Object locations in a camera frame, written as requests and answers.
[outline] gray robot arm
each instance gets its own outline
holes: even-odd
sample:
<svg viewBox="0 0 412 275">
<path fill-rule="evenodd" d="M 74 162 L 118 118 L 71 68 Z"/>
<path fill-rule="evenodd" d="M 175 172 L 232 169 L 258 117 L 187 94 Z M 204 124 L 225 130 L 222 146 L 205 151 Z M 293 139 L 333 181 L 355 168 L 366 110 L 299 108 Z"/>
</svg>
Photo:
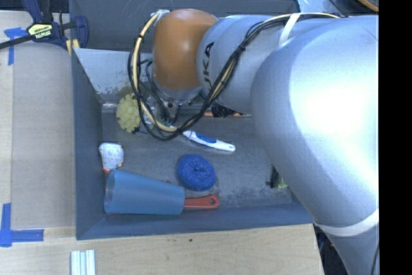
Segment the gray robot arm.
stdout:
<svg viewBox="0 0 412 275">
<path fill-rule="evenodd" d="M 207 32 L 198 52 L 205 92 L 233 45 L 263 19 L 229 17 Z M 250 44 L 217 101 L 252 114 L 273 165 L 347 270 L 370 274 L 379 243 L 378 18 L 297 22 L 286 40 L 285 29 Z"/>
</svg>

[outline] orange object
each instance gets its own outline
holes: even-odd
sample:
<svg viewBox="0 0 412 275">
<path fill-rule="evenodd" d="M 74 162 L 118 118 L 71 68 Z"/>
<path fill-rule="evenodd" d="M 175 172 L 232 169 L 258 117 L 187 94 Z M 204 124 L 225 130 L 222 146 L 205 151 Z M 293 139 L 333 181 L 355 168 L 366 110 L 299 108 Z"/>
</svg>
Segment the orange object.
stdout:
<svg viewBox="0 0 412 275">
<path fill-rule="evenodd" d="M 215 209 L 219 206 L 219 197 L 210 194 L 203 197 L 186 198 L 183 205 L 184 209 Z"/>
<path fill-rule="evenodd" d="M 200 85 L 196 54 L 206 31 L 218 21 L 207 12 L 179 9 L 156 24 L 153 35 L 153 77 L 169 90 L 187 90 Z"/>
</svg>

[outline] yellow sponge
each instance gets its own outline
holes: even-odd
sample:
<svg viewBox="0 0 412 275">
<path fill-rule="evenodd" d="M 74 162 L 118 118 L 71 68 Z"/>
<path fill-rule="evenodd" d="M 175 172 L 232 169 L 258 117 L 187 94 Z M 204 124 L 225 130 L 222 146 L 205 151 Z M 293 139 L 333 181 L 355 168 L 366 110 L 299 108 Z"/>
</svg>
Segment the yellow sponge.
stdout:
<svg viewBox="0 0 412 275">
<path fill-rule="evenodd" d="M 140 126 L 140 114 L 137 100 L 132 98 L 133 94 L 122 97 L 118 103 L 116 117 L 122 129 L 132 133 Z"/>
</svg>

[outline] clamp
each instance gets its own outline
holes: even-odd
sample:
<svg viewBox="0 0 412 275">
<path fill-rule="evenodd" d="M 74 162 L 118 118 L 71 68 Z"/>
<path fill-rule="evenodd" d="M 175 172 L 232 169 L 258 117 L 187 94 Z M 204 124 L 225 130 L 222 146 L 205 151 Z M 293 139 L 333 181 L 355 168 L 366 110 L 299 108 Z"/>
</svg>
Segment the clamp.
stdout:
<svg viewBox="0 0 412 275">
<path fill-rule="evenodd" d="M 11 47 L 26 41 L 35 43 L 50 43 L 71 51 L 71 41 L 64 35 L 67 29 L 76 28 L 77 43 L 81 48 L 86 47 L 89 39 L 89 30 L 86 17 L 82 15 L 75 16 L 72 22 L 62 23 L 60 15 L 60 24 L 53 21 L 53 15 L 50 10 L 51 0 L 22 0 L 24 9 L 33 19 L 26 32 L 27 34 L 11 39 L 0 44 L 0 50 Z"/>
</svg>

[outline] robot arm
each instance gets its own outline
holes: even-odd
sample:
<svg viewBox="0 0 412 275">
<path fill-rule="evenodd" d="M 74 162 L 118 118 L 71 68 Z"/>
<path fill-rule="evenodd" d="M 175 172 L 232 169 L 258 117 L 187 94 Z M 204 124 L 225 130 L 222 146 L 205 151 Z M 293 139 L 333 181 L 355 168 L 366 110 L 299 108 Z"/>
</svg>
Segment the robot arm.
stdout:
<svg viewBox="0 0 412 275">
<path fill-rule="evenodd" d="M 177 10 L 158 22 L 153 46 L 153 77 L 164 100 L 205 95 L 200 113 L 182 126 L 159 125 L 167 138 L 212 102 L 250 113 L 279 174 L 347 270 L 362 275 L 379 250 L 377 32 L 375 15 L 217 20 Z"/>
</svg>

